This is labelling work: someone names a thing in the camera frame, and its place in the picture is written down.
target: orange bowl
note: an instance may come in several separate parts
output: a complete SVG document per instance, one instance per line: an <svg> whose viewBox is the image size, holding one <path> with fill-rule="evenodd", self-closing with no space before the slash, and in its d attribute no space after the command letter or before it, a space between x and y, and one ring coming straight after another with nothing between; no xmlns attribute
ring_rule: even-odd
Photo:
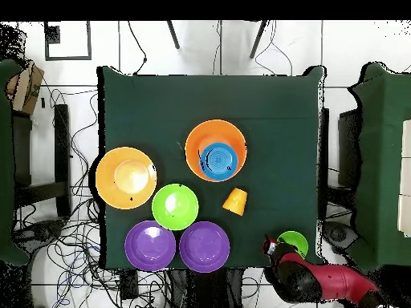
<svg viewBox="0 0 411 308"><path fill-rule="evenodd" d="M114 208L139 207L152 196L156 183L157 172L153 162L135 148L112 149L97 165L97 191Z"/></svg>
<svg viewBox="0 0 411 308"><path fill-rule="evenodd" d="M225 143L235 150L238 158L237 169L229 180L241 170L246 162L247 146L244 135L232 123L225 120L207 120L196 126L185 142L185 159L191 171L203 180L220 182L207 177L200 167L200 155L203 150L213 143Z"/></svg>

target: plate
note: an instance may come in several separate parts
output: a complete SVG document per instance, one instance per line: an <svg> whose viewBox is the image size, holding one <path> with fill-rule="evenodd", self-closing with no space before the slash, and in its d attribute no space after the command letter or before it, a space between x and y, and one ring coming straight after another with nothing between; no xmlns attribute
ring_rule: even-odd
<svg viewBox="0 0 411 308"><path fill-rule="evenodd" d="M194 223L180 240L181 260L198 273L221 268L230 255L230 241L224 230L213 222Z"/></svg>
<svg viewBox="0 0 411 308"><path fill-rule="evenodd" d="M146 272L164 269L176 253L173 232L155 221L143 221L132 227L125 238L124 251L128 261Z"/></svg>
<svg viewBox="0 0 411 308"><path fill-rule="evenodd" d="M97 192L114 208L132 209L143 205L154 193L156 183L153 162L135 148L112 149L97 165Z"/></svg>
<svg viewBox="0 0 411 308"><path fill-rule="evenodd" d="M183 230L197 218L198 199L185 185L169 184L154 196L152 211L154 219L164 228Z"/></svg>

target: black table leg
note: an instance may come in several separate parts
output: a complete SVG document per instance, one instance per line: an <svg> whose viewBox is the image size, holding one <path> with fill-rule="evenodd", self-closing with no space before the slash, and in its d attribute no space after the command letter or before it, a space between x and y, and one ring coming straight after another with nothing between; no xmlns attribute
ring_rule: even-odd
<svg viewBox="0 0 411 308"><path fill-rule="evenodd" d="M253 59L253 57L255 56L255 52L257 50L258 45L260 44L260 39L262 36L262 33L264 31L264 27L266 26L268 20L262 20L261 21L261 25L260 28L258 30L257 36L255 37L255 41L254 41L254 45L253 45L253 49L251 50L251 54L250 54L250 58Z"/></svg>
<svg viewBox="0 0 411 308"><path fill-rule="evenodd" d="M171 33L171 36L173 37L174 46L175 46L177 49L179 49L179 48L180 48L180 45L178 44L178 40L177 40L177 36L176 36L176 31L174 30L173 23L171 22L171 20L167 20L167 24L169 25L170 33Z"/></svg>
<svg viewBox="0 0 411 308"><path fill-rule="evenodd" d="M70 134L68 133L68 106L55 105L55 182L65 184L64 194L56 196L57 215L71 215L70 197Z"/></svg>

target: green plate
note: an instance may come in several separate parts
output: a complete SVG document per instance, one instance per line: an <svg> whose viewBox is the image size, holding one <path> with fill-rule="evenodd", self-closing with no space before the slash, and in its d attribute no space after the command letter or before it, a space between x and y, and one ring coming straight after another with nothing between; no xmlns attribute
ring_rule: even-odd
<svg viewBox="0 0 411 308"><path fill-rule="evenodd" d="M277 238L277 241L284 241L289 245L293 245L294 247L296 247L298 253L301 255L302 258L305 258L307 256L308 242L304 235L302 235L301 233L295 231L287 231L285 233L282 233L279 236L279 238Z"/></svg>
<svg viewBox="0 0 411 308"><path fill-rule="evenodd" d="M183 184L169 184L161 188L153 198L152 211L155 220L169 230L183 230L193 224L198 215L198 199Z"/></svg>

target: cup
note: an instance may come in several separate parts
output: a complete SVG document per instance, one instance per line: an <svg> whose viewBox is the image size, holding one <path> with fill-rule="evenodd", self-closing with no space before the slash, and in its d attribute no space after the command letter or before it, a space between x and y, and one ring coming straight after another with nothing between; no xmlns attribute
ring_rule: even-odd
<svg viewBox="0 0 411 308"><path fill-rule="evenodd" d="M244 214L244 208L246 207L246 201L247 193L239 188L234 188L222 207L242 216Z"/></svg>

